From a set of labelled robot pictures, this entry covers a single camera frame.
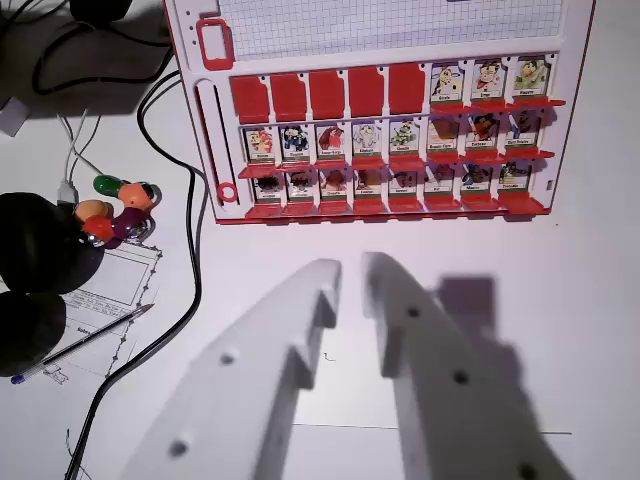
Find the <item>cartoon character picture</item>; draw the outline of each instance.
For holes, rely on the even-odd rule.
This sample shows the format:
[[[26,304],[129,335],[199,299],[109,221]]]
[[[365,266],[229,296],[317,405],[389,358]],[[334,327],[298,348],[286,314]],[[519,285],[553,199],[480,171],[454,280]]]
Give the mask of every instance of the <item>cartoon character picture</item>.
[[[431,101],[453,102],[462,98],[463,75],[456,64],[434,65],[431,70]]]
[[[464,192],[488,191],[492,169],[484,169],[478,165],[468,164],[467,173],[462,177],[461,190]]]
[[[498,138],[498,120],[493,113],[469,117],[471,131],[467,134],[467,148],[491,148]]]
[[[531,165],[526,164],[524,160],[507,162],[500,170],[498,190],[525,191],[529,185],[530,175]]]
[[[290,201],[313,199],[309,173],[292,172],[287,174],[287,193]]]
[[[320,158],[336,158],[344,155],[344,130],[337,125],[318,127]]]
[[[380,196],[382,175],[380,170],[357,170],[355,196]]]
[[[380,128],[374,123],[353,125],[353,154],[356,156],[380,153]]]
[[[308,160],[309,140],[300,125],[287,125],[282,129],[282,150],[285,160]]]
[[[453,118],[430,118],[427,130],[427,149],[452,151],[458,140],[458,122]]]
[[[500,59],[485,60],[476,63],[473,70],[473,85],[471,98],[499,98],[502,97],[504,73]]]
[[[449,165],[428,167],[424,179],[425,195],[450,193],[453,191],[455,171]]]
[[[276,177],[254,178],[253,190],[257,203],[280,201],[280,181]]]
[[[513,85],[514,97],[544,95],[548,67],[544,58],[527,58],[518,62],[518,74]]]
[[[247,130],[247,151],[250,160],[272,160],[273,153],[273,137],[265,129]]]
[[[347,172],[345,170],[320,170],[320,194],[337,200],[347,197]]]
[[[391,153],[417,153],[418,135],[420,129],[418,125],[410,120],[390,123],[390,146]]]
[[[509,115],[511,128],[507,132],[506,147],[531,146],[536,144],[540,130],[540,118],[529,110],[520,110]]]
[[[390,196],[408,196],[415,195],[416,172],[398,172],[395,173],[389,181],[389,195]]]

